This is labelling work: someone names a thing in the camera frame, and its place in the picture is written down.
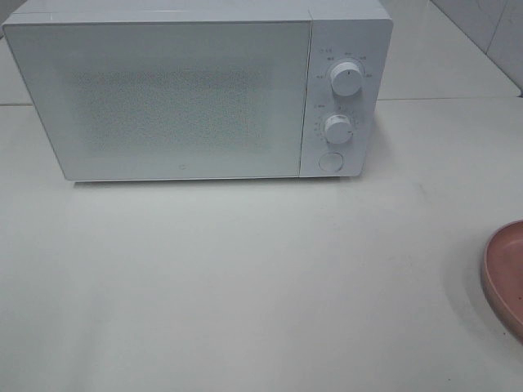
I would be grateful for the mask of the round white door button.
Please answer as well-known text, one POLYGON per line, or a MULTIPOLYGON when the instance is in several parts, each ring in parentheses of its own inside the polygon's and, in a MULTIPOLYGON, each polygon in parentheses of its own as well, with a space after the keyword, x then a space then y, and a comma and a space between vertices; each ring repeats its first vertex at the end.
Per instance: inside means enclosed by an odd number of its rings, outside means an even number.
POLYGON ((319 160, 319 167, 324 172, 339 172, 343 164, 343 156, 339 153, 326 153, 319 160))

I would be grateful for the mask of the white microwave door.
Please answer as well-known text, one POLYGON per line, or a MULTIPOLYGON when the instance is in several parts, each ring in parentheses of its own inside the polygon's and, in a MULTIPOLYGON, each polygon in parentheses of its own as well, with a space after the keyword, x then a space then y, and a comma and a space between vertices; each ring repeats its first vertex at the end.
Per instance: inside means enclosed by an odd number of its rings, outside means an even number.
POLYGON ((8 25, 65 178, 299 172, 310 26, 8 25))

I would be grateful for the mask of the pink round plate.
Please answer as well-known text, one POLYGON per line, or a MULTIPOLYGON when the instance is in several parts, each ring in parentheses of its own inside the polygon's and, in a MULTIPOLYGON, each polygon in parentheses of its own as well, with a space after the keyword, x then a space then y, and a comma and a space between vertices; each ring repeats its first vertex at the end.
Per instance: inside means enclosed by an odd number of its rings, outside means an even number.
POLYGON ((493 312, 522 343, 522 220, 506 224, 489 238, 481 285, 493 312))

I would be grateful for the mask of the lower white timer knob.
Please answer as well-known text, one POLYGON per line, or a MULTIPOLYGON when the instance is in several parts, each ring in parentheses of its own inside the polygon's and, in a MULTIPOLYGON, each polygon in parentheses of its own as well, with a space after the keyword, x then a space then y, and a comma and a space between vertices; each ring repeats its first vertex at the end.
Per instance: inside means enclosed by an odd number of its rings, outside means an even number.
POLYGON ((333 115, 324 122, 324 136, 330 144, 344 144, 352 138, 353 134, 354 127, 350 119, 345 115, 333 115))

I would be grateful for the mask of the white microwave oven body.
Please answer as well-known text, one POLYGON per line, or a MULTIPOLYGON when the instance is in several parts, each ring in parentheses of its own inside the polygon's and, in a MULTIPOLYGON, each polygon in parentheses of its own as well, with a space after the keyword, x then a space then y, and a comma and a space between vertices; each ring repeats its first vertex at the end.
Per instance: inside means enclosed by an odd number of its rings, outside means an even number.
POLYGON ((306 22, 310 26, 298 174, 174 180, 358 176, 373 130, 373 114, 393 30, 392 19, 380 2, 27 1, 8 16, 2 24, 2 32, 7 40, 8 25, 290 22, 306 22), (363 82, 358 93, 341 97, 333 93, 329 71, 345 60, 352 60, 361 67, 363 82), (348 142, 333 145, 325 139, 324 122, 337 114, 350 119, 354 134, 348 142), (326 153, 343 156, 340 171, 320 169, 320 157, 326 153))

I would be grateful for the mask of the upper white power knob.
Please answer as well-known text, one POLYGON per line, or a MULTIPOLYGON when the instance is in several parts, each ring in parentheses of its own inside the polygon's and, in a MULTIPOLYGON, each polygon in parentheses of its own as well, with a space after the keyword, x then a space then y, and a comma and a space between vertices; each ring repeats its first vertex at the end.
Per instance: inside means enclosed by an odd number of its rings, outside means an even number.
POLYGON ((345 60, 332 67, 329 81, 335 95, 353 96, 362 88, 363 72, 356 62, 345 60))

